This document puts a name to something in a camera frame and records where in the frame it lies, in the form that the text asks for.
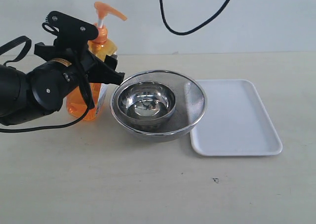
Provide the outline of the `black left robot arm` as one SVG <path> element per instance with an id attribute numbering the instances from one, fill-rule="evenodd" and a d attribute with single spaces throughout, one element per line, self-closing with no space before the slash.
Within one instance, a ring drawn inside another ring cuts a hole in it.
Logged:
<path id="1" fill-rule="evenodd" d="M 124 73 L 116 72 L 117 60 L 104 60 L 87 48 L 79 54 L 73 49 L 58 51 L 55 46 L 39 43 L 36 54 L 45 63 L 24 73 L 6 64 L 0 67 L 0 123 L 5 126 L 29 122 L 60 111 L 63 100 L 80 89 L 85 110 L 82 120 L 95 107 L 91 83 L 120 85 Z"/>

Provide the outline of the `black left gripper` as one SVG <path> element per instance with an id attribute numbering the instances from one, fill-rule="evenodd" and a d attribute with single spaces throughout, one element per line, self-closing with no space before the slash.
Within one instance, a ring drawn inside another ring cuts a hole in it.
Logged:
<path id="1" fill-rule="evenodd" d="M 80 61 L 76 51 L 58 51 L 53 45 L 40 42 L 35 45 L 34 54 L 45 60 L 27 73 L 31 96 L 36 106 L 44 112 L 56 112 L 63 100 L 77 87 L 84 102 L 94 107 L 90 83 L 121 85 L 125 73 L 116 72 L 118 61 L 106 56 L 102 61 L 86 51 Z"/>

